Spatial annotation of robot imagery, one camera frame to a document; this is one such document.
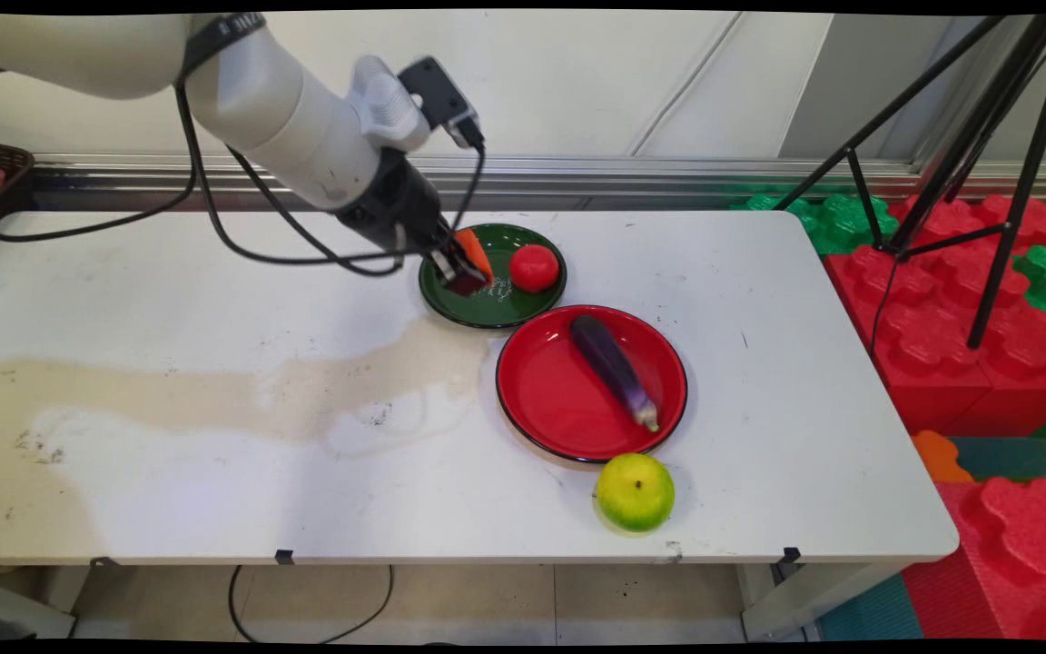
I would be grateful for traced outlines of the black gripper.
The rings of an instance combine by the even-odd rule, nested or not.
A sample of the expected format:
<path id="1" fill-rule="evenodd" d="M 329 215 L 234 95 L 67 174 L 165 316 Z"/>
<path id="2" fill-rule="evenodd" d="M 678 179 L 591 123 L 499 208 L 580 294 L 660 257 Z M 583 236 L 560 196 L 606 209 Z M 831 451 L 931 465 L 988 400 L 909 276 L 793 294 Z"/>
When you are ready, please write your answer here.
<path id="1" fill-rule="evenodd" d="M 469 297 L 491 285 L 488 266 L 478 265 L 449 228 L 435 186 L 396 149 L 381 150 L 369 186 L 333 215 L 377 247 L 341 258 L 345 263 L 419 255 L 429 260 L 444 290 Z"/>

